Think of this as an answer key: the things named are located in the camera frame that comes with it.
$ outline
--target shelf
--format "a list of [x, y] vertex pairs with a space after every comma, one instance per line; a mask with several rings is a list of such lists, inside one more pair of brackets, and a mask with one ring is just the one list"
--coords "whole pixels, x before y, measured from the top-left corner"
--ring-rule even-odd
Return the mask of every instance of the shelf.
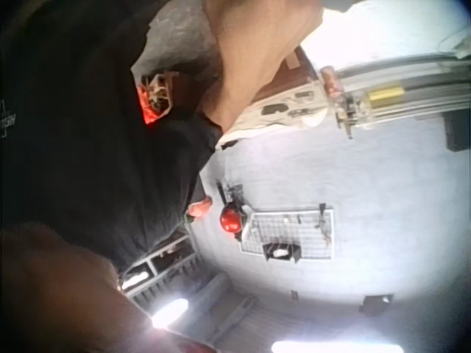
[[187, 240], [188, 239], [188, 234], [187, 235], [183, 235], [181, 238], [178, 238], [174, 241], [172, 241], [171, 243], [165, 245], [164, 247], [158, 249], [158, 250], [155, 250], [154, 252], [150, 253], [149, 255], [147, 255], [145, 258], [139, 260], [138, 262], [134, 263], [132, 265], [132, 267], [136, 267], [136, 266], [139, 266], [139, 265], [142, 265], [143, 263], [149, 263], [150, 260], [153, 258], [153, 257], [156, 257], [160, 254], [162, 254], [163, 252], [166, 252], [167, 250], [173, 248], [174, 246], [176, 246], [178, 243], [181, 243], [182, 241], [184, 240]]
[[157, 274], [156, 276], [152, 277], [152, 278], [149, 278], [147, 281], [143, 282], [142, 284], [140, 284], [139, 286], [133, 288], [132, 290], [130, 290], [129, 292], [126, 292], [126, 296], [128, 297], [131, 297], [131, 296], [135, 296], [136, 294], [140, 293], [141, 291], [147, 289], [148, 287], [150, 287], [151, 285], [157, 283], [158, 281], [160, 281], [162, 278], [164, 278], [170, 271], [172, 270], [175, 270], [175, 269], [178, 269], [179, 267], [181, 267], [182, 265], [190, 262], [192, 259], [196, 258], [196, 253], [193, 253], [193, 254], [190, 254], [188, 255], [187, 257], [183, 258], [181, 261], [179, 261], [178, 263], [175, 263], [173, 265], [171, 265], [169, 268], [167, 268], [165, 271], [162, 271], [161, 273]]

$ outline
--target bright light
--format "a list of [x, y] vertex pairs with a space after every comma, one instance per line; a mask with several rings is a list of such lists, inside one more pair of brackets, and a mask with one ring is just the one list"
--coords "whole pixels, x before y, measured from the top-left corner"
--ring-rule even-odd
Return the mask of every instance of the bright light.
[[350, 342], [275, 342], [273, 353], [404, 353], [394, 344]]
[[287, 256], [287, 255], [289, 255], [289, 251], [286, 250], [286, 249], [276, 249], [273, 252], [274, 257], [283, 257], [283, 256]]
[[188, 309], [188, 300], [177, 299], [152, 316], [152, 323], [158, 329], [166, 329]]
[[135, 276], [129, 278], [127, 281], [123, 283], [123, 290], [133, 285], [137, 285], [139, 282], [144, 281], [145, 279], [149, 278], [149, 274], [147, 272], [141, 272], [140, 274], [136, 274]]

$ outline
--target gray wall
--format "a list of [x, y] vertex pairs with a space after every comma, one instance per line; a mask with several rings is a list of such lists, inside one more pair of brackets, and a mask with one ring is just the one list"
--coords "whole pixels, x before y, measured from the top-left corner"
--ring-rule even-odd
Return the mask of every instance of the gray wall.
[[[216, 178], [243, 184], [257, 210], [327, 202], [335, 210], [336, 259], [295, 265], [242, 254], [219, 225]], [[290, 290], [300, 301], [410, 299], [446, 285], [469, 263], [470, 153], [446, 149], [441, 118], [355, 130], [348, 140], [327, 117], [314, 129], [217, 152], [202, 179], [214, 206], [192, 226], [201, 255], [261, 299], [288, 298]]]

